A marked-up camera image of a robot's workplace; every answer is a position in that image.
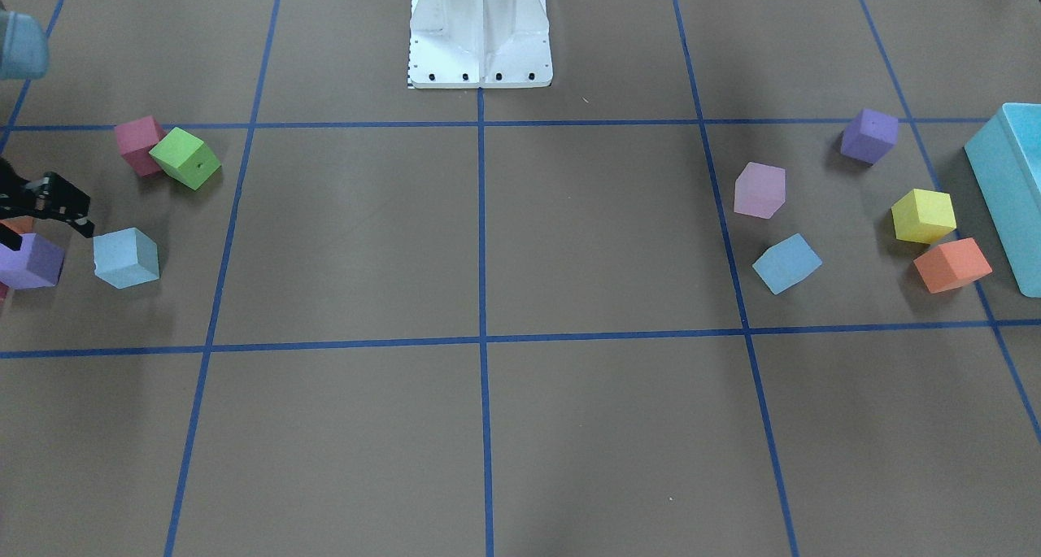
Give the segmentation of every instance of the orange cube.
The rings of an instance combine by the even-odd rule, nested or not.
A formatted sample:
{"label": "orange cube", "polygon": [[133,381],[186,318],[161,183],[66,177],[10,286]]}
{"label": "orange cube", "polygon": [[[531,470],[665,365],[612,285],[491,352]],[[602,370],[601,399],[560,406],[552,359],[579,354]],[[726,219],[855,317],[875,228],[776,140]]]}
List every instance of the orange cube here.
{"label": "orange cube", "polygon": [[11,230],[15,230],[15,233],[17,234],[28,234],[32,231],[33,221],[35,220],[29,216],[22,216],[19,218],[11,218],[10,220],[0,220],[0,223],[8,228],[11,228]]}
{"label": "orange cube", "polygon": [[915,258],[914,265],[925,287],[934,294],[965,286],[991,273],[973,238],[941,244]]}

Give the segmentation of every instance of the white mounting bracket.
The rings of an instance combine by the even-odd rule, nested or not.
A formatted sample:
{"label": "white mounting bracket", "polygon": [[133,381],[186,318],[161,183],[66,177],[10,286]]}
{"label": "white mounting bracket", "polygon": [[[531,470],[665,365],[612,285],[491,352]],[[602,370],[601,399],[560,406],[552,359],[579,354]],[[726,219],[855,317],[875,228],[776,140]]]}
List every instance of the white mounting bracket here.
{"label": "white mounting bracket", "polygon": [[410,87],[545,87],[545,0],[412,0]]}

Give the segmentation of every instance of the green cube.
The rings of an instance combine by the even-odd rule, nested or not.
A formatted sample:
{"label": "green cube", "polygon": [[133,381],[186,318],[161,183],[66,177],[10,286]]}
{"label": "green cube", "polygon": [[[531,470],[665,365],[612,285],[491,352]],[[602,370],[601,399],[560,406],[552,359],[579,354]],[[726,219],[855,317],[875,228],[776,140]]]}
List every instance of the green cube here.
{"label": "green cube", "polygon": [[181,128],[173,128],[148,153],[152,154],[167,175],[185,183],[193,191],[198,189],[221,168],[221,161],[213,151],[196,135]]}

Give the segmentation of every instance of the magenta cube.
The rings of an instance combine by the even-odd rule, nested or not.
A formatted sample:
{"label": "magenta cube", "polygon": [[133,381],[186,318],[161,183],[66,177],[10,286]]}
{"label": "magenta cube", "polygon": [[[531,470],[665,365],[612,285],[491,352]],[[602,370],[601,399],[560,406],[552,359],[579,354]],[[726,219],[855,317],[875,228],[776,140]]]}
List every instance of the magenta cube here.
{"label": "magenta cube", "polygon": [[141,120],[128,121],[116,127],[116,144],[120,147],[120,155],[138,176],[162,172],[162,168],[148,152],[158,145],[164,135],[167,131],[162,130],[153,117],[143,117]]}
{"label": "magenta cube", "polygon": [[895,117],[863,108],[842,132],[840,153],[849,158],[877,163],[896,146],[899,121]]}
{"label": "magenta cube", "polygon": [[751,161],[734,186],[734,211],[763,220],[773,217],[785,200],[784,169]]}
{"label": "magenta cube", "polygon": [[40,234],[22,234],[22,249],[0,245],[0,283],[15,287],[58,284],[65,251]]}

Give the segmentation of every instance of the yellow cube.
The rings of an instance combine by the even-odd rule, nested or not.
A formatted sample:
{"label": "yellow cube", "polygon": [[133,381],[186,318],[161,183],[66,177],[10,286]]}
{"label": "yellow cube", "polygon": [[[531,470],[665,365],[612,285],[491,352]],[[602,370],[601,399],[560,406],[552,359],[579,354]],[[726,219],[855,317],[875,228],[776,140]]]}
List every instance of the yellow cube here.
{"label": "yellow cube", "polygon": [[896,238],[909,243],[933,244],[958,227],[950,195],[939,192],[911,189],[892,212]]}

